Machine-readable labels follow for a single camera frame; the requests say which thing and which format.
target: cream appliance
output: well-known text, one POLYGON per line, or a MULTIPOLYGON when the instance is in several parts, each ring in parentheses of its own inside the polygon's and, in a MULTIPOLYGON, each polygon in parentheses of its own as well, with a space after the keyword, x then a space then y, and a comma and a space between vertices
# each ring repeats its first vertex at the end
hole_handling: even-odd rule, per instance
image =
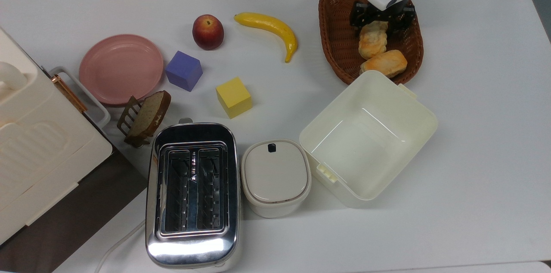
POLYGON ((112 145, 0 28, 0 244, 104 161, 112 145))

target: pink plate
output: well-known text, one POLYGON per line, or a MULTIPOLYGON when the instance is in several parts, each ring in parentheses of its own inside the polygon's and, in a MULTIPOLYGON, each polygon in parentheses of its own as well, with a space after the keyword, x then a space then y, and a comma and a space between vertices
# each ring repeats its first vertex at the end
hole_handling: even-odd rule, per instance
POLYGON ((106 105, 120 106, 130 96, 141 99, 163 75, 161 52, 148 39, 121 34, 92 47, 80 63, 80 82, 106 105))

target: wicker basket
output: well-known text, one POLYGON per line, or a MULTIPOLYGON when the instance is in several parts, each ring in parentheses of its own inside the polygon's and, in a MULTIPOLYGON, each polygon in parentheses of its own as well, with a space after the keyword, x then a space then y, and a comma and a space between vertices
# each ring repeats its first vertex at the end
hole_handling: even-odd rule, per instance
MULTIPOLYGON (((346 84, 359 76, 360 65, 365 59, 358 53, 359 38, 350 26, 350 12, 355 1, 367 0, 319 0, 319 29, 323 52, 336 75, 346 84)), ((396 84, 412 79, 423 60, 423 39, 417 16, 409 28, 388 36, 387 50, 398 49, 408 65, 406 70, 392 78, 396 84)))

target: apple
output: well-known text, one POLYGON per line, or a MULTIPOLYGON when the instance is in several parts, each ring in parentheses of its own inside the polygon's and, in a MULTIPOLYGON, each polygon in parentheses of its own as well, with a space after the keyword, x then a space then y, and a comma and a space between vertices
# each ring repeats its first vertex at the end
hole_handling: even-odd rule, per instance
POLYGON ((202 15, 193 23, 193 40, 205 50, 218 48, 224 40, 222 23, 213 15, 202 15))

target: plastic banana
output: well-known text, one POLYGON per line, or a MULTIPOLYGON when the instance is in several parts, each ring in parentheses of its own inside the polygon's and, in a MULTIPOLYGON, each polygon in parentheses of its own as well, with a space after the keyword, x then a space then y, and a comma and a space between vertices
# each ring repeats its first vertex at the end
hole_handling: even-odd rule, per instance
POLYGON ((281 37, 283 42, 285 42, 285 49, 287 50, 285 63, 291 61, 291 57, 297 51, 298 43, 295 33, 293 33, 293 30, 285 22, 271 16, 256 14, 255 12, 242 12, 235 15, 234 19, 244 26, 261 28, 281 37))

